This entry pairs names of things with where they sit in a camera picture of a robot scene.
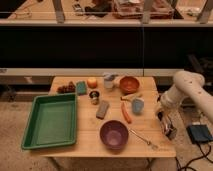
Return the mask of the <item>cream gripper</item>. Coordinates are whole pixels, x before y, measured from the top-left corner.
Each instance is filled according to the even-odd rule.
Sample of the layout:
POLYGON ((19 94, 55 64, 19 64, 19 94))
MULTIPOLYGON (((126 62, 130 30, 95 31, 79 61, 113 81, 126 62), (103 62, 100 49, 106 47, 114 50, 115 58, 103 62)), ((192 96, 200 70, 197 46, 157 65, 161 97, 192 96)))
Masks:
POLYGON ((164 134, 169 134, 172 129, 173 125, 168 115, 164 114, 163 112, 158 113, 158 119, 161 124, 161 128, 164 134))

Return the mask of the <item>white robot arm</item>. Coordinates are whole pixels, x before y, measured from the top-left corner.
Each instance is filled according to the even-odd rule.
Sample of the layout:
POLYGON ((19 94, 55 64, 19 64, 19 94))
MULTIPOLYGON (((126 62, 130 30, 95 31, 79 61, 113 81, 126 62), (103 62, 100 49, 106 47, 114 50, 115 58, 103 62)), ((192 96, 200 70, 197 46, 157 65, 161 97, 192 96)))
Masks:
POLYGON ((189 71, 178 71, 173 76, 173 85, 159 98, 156 114, 162 113, 161 128, 165 135, 172 131, 168 115, 177 109, 182 101, 189 97, 213 123, 213 95, 203 89, 205 78, 189 71))

